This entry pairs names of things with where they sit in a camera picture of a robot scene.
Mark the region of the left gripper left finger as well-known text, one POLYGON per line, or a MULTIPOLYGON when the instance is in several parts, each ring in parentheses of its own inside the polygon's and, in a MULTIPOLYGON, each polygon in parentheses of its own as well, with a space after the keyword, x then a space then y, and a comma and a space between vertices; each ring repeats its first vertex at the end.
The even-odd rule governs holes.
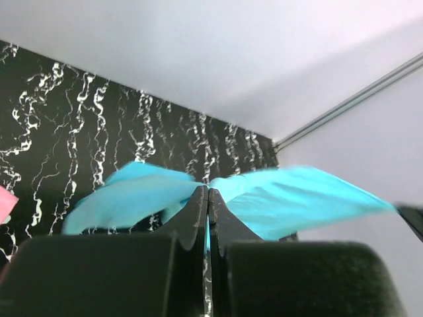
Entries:
POLYGON ((208 189, 198 186, 188 203, 156 235, 171 238, 165 288, 166 316, 204 314, 203 266, 206 251, 208 189))

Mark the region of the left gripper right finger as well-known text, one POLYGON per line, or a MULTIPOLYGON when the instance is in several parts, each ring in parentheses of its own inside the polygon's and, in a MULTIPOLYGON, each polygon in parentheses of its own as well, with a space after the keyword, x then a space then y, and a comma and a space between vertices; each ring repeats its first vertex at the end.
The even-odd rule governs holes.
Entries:
POLYGON ((262 239, 229 210, 217 189, 210 189, 208 193, 208 217, 213 315, 230 316, 231 271, 227 248, 234 242, 262 239))

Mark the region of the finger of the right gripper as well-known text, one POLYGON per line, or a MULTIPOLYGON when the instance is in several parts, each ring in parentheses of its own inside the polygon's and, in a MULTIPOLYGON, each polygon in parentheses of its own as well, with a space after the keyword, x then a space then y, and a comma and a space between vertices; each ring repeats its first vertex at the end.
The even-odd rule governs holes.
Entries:
POLYGON ((410 226, 415 235, 423 241, 423 210, 422 207, 410 205, 398 205, 396 209, 399 215, 410 226))

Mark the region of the cyan t shirt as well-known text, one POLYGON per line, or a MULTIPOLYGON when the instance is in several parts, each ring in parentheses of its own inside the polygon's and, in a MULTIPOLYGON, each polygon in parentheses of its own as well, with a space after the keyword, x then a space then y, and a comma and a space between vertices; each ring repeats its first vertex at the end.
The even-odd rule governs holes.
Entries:
MULTIPOLYGON (((189 201, 200 183, 184 172, 131 162, 102 187, 78 202, 65 218, 62 232, 130 228, 156 213, 169 221, 189 201)), ((372 213, 393 211, 392 204, 309 166, 268 168, 215 178, 209 187, 241 222, 265 240, 277 240, 372 213)))

